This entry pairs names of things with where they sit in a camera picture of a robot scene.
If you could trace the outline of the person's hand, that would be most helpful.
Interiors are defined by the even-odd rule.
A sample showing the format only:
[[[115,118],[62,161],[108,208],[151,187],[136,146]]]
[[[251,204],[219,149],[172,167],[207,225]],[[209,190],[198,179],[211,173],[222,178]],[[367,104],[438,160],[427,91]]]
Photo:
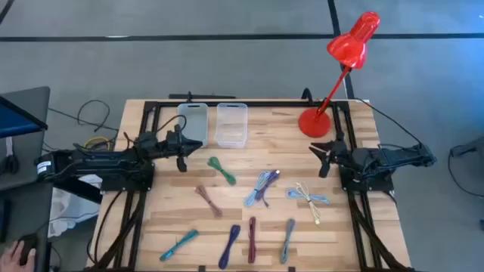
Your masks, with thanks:
[[[15,241],[11,244],[0,257],[0,272],[34,272],[36,249],[30,249],[25,265],[20,265],[23,247],[23,240]]]

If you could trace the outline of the clear plastic bin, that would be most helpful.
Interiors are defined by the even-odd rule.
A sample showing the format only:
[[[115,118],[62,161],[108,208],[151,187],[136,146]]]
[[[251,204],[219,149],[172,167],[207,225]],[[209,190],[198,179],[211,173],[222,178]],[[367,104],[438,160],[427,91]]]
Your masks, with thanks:
[[[220,103],[216,107],[215,141],[222,148],[243,148],[247,142],[248,106]]]

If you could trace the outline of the black stand foot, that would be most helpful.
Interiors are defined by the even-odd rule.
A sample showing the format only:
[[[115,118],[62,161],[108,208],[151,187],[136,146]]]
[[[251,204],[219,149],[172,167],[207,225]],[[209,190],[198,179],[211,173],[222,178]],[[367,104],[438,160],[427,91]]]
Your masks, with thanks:
[[[466,153],[477,152],[484,159],[484,136],[477,138],[464,145],[459,145],[451,149],[451,156],[463,156]]]

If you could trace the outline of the black bar behind table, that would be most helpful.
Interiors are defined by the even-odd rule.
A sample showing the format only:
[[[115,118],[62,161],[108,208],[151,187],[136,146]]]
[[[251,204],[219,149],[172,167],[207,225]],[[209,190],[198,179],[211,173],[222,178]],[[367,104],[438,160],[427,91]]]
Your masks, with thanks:
[[[169,94],[169,99],[178,99],[178,100],[210,100],[210,99],[236,99],[235,96],[226,96],[226,95],[215,95],[215,94],[192,94],[188,92],[187,94]]]

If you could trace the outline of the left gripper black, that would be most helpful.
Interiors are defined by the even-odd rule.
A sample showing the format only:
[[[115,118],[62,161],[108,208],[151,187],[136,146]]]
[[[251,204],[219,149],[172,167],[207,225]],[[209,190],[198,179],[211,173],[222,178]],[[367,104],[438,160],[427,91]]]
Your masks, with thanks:
[[[188,156],[190,156],[196,150],[199,150],[203,146],[202,141],[188,139],[187,145],[190,146]],[[167,131],[166,134],[166,157],[176,156],[177,168],[180,172],[187,171],[187,165],[185,163],[185,150],[182,140],[182,129],[180,125],[175,125],[173,131]]]

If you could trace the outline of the black computer mouse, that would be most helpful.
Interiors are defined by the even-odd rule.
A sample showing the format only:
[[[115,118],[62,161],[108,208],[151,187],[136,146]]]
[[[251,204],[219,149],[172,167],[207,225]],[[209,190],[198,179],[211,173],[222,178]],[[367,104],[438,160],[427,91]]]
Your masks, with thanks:
[[[23,266],[27,263],[30,250],[37,247],[38,237],[35,233],[30,233],[22,236],[19,239],[19,242],[21,241],[23,241],[23,249],[20,253],[19,265]]]

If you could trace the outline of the laptop with blue screen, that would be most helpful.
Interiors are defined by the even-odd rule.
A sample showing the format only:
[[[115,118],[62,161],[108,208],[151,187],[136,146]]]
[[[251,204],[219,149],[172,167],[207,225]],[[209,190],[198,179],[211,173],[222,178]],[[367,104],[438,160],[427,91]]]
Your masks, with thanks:
[[[0,96],[0,138],[44,131],[48,125]]]

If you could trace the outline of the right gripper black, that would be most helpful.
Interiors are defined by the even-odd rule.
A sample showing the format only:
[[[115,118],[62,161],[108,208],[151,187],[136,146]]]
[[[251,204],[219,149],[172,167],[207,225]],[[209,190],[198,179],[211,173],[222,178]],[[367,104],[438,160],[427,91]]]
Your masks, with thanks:
[[[347,149],[344,136],[343,132],[337,132],[336,139],[333,141],[311,143],[312,147],[309,147],[309,149],[321,161],[320,178],[327,177],[330,164],[337,164],[344,168],[353,169],[353,164],[350,162],[350,152]]]

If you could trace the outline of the frosted plastic bin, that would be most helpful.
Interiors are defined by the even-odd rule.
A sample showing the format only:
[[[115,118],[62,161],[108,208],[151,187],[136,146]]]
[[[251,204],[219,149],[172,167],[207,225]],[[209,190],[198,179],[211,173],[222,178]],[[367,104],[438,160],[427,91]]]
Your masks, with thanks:
[[[177,113],[186,119],[180,119],[179,125],[184,127],[182,134],[191,140],[202,141],[205,147],[208,142],[209,107],[203,103],[180,104]]]

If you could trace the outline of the white plastic bag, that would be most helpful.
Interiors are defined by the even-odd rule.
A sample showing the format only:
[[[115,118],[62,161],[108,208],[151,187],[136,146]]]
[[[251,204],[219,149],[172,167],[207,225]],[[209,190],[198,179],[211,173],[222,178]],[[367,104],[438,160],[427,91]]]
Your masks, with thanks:
[[[100,205],[65,190],[52,190],[48,237],[60,236],[77,223],[98,215]]]

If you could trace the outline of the red desk lamp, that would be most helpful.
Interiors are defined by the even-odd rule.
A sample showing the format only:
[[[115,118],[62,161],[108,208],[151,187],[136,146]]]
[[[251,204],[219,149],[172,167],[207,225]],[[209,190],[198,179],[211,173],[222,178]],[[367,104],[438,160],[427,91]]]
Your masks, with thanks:
[[[364,12],[351,30],[332,39],[327,45],[328,53],[343,65],[343,71],[329,95],[319,108],[305,110],[298,119],[300,131],[311,137],[325,136],[331,126],[331,120],[325,110],[342,84],[345,77],[353,70],[361,69],[367,60],[367,43],[380,25],[380,15],[376,11]]]

